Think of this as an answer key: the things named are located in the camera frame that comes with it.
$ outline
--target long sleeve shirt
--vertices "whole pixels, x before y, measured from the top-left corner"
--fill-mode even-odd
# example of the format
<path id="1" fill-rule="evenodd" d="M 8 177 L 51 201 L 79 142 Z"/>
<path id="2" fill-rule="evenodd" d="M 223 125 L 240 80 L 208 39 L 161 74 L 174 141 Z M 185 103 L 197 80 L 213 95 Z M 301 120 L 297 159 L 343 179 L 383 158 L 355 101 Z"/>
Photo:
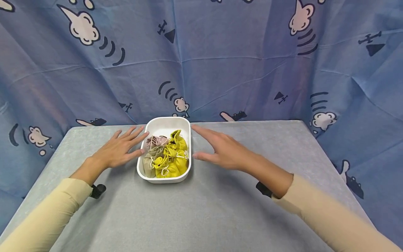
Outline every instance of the long sleeve shirt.
<path id="1" fill-rule="evenodd" d="M 0 245 L 0 252 L 47 252 L 73 214 L 91 195 L 82 180 L 64 179 Z M 298 215 L 336 252 L 402 250 L 341 203 L 298 175 L 281 198 L 283 209 Z"/>

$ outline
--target blue backdrop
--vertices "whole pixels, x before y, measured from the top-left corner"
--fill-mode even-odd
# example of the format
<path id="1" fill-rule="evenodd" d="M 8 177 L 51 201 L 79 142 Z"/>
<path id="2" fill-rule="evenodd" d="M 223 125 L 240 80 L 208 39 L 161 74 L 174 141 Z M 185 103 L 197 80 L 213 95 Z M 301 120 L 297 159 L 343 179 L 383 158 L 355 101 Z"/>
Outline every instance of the blue backdrop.
<path id="1" fill-rule="evenodd" d="M 301 119 L 403 247 L 402 31 L 399 0 L 0 0 L 0 232 L 71 127 Z"/>

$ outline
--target white plastic container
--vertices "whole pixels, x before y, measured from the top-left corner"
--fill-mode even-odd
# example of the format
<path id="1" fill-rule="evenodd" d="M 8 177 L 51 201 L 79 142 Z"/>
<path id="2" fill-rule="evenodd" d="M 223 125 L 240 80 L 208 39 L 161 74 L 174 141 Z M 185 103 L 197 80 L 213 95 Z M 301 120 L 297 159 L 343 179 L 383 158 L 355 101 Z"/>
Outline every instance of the white plastic container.
<path id="1" fill-rule="evenodd" d="M 189 154 L 189 164 L 187 170 L 184 174 L 179 177 L 174 178 L 148 178 L 144 174 L 143 168 L 143 158 L 147 154 L 148 147 L 146 147 L 145 143 L 147 138 L 154 136 L 164 135 L 168 139 L 170 135 L 175 130 L 181 130 L 181 136 L 185 139 L 187 147 L 188 147 L 188 154 Z M 154 184 L 165 184 L 165 183 L 179 183 L 186 179 L 187 175 L 189 174 L 190 167 L 192 165 L 192 142 L 191 142 L 191 129 L 190 129 L 190 122 L 183 117 L 157 117 L 152 119 L 150 122 L 147 123 L 145 127 L 145 131 L 150 132 L 149 137 L 147 137 L 142 143 L 141 148 L 146 150 L 146 153 L 143 154 L 137 160 L 137 173 L 140 175 L 142 179 L 147 180 L 150 183 Z"/>

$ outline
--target table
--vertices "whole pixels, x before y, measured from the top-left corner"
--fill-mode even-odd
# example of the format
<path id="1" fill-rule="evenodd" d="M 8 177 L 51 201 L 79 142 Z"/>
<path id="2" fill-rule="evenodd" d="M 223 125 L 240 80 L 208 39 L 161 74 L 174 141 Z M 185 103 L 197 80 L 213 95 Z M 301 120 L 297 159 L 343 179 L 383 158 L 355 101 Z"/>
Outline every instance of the table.
<path id="1" fill-rule="evenodd" d="M 289 172 L 300 174 L 370 222 L 315 138 L 301 121 L 198 123 L 233 136 Z M 0 243 L 48 195 L 118 130 L 72 128 L 5 229 Z M 192 132 L 192 150 L 212 151 Z M 331 251 L 301 220 L 262 195 L 255 178 L 193 160 L 179 184 L 151 184 L 137 160 L 109 169 L 51 251 Z"/>

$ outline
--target black clip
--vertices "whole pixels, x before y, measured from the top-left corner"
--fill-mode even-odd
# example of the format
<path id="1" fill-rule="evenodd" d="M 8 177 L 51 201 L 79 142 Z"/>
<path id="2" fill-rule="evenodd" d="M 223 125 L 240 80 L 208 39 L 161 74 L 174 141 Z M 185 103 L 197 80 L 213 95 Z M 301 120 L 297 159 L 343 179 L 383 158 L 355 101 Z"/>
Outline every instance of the black clip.
<path id="1" fill-rule="evenodd" d="M 97 186 L 92 185 L 92 193 L 90 195 L 91 198 L 99 199 L 101 195 L 106 191 L 106 186 L 99 184 Z"/>
<path id="2" fill-rule="evenodd" d="M 260 181 L 259 183 L 256 184 L 256 189 L 258 189 L 263 195 L 266 195 L 268 197 L 272 197 L 273 192 L 270 191 L 264 184 L 262 184 Z"/>

